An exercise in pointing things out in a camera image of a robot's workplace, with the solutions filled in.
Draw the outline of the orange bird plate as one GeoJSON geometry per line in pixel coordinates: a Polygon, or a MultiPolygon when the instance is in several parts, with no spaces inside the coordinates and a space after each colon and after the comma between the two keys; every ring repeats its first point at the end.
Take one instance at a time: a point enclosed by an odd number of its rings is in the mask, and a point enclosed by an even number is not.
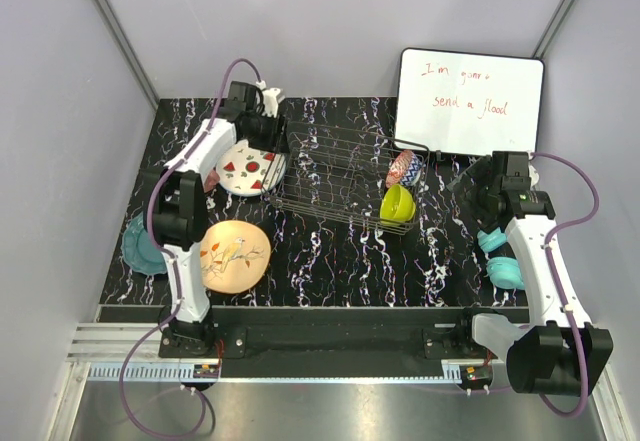
{"type": "Polygon", "coordinates": [[[270,240],[257,225],[240,220],[215,223],[201,241],[202,284],[226,295],[245,292],[261,280],[270,256],[270,240]]]}

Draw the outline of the black wire dish rack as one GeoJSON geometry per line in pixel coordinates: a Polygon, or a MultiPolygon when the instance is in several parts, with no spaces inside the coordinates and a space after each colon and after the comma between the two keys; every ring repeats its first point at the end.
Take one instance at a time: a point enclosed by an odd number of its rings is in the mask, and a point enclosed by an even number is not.
{"type": "Polygon", "coordinates": [[[418,183],[426,177],[428,148],[367,131],[305,122],[287,124],[290,156],[283,181],[265,193],[271,204],[298,215],[381,229],[403,235],[418,221],[418,183]],[[423,159],[418,183],[408,190],[416,204],[414,218],[384,225],[380,207],[387,192],[391,163],[403,150],[423,159]]]}

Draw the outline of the lime green bowl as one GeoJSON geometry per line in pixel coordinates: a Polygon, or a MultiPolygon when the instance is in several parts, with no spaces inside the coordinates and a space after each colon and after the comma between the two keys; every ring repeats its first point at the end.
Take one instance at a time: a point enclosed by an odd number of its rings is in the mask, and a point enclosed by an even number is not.
{"type": "Polygon", "coordinates": [[[386,192],[380,207],[380,220],[384,225],[400,225],[414,218],[416,204],[410,191],[399,185],[392,185],[386,192]]]}

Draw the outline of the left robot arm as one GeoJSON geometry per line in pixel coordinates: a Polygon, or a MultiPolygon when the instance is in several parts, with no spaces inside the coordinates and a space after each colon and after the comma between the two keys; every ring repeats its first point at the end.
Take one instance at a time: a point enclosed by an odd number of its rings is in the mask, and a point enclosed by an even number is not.
{"type": "Polygon", "coordinates": [[[284,119],[279,108],[284,99],[282,89],[268,88],[264,81],[233,81],[186,146],[163,167],[144,173],[154,184],[145,228],[163,256],[171,292],[170,314],[159,329],[164,340],[193,356],[208,355],[216,343],[198,254],[209,228],[204,183],[239,140],[255,149],[280,151],[284,119]]]}

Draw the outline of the teal scalloped plate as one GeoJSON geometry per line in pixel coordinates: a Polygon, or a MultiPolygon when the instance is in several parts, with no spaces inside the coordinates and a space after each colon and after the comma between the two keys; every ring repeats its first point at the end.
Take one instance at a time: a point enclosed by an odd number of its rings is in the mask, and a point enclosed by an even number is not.
{"type": "Polygon", "coordinates": [[[145,214],[141,212],[125,228],[121,240],[123,261],[132,271],[145,276],[166,274],[163,254],[152,243],[144,221],[145,214]]]}

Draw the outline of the white watermelon pattern plate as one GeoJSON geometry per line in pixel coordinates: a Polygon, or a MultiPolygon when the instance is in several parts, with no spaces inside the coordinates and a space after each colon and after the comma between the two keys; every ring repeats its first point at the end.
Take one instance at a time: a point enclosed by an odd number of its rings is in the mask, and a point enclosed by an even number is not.
{"type": "Polygon", "coordinates": [[[229,193],[253,197],[262,193],[262,180],[272,152],[252,149],[247,140],[234,144],[217,162],[219,184],[229,193]]]}

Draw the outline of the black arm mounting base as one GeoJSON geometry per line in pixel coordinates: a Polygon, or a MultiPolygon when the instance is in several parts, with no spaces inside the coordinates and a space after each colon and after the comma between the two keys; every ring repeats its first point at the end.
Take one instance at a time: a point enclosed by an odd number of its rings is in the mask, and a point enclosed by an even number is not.
{"type": "Polygon", "coordinates": [[[445,308],[241,308],[212,307],[192,325],[175,321],[170,342],[210,348],[218,341],[233,359],[275,352],[366,352],[418,359],[480,359],[486,350],[466,331],[474,314],[499,314],[517,324],[529,322],[523,307],[445,308]]]}

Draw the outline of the red patterned blue zigzag bowl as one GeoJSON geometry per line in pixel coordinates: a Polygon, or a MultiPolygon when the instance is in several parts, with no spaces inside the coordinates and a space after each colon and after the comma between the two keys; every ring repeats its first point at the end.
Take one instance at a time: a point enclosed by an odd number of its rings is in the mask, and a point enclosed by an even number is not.
{"type": "Polygon", "coordinates": [[[401,185],[407,189],[414,187],[421,176],[423,159],[412,150],[403,150],[391,163],[385,187],[401,185]]]}

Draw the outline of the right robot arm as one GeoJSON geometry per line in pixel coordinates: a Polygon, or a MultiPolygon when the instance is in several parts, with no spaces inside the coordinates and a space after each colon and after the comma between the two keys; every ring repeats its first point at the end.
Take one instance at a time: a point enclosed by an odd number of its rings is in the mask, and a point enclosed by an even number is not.
{"type": "Polygon", "coordinates": [[[479,158],[448,186],[480,227],[485,249],[509,246],[510,258],[493,258],[487,272],[504,281],[509,266],[520,272],[529,324],[520,328],[495,311],[470,309],[454,332],[466,357],[488,349],[507,368],[518,393],[587,397],[613,351],[608,330],[593,325],[578,300],[562,259],[561,230],[548,193],[532,181],[534,154],[495,151],[479,158]]]}

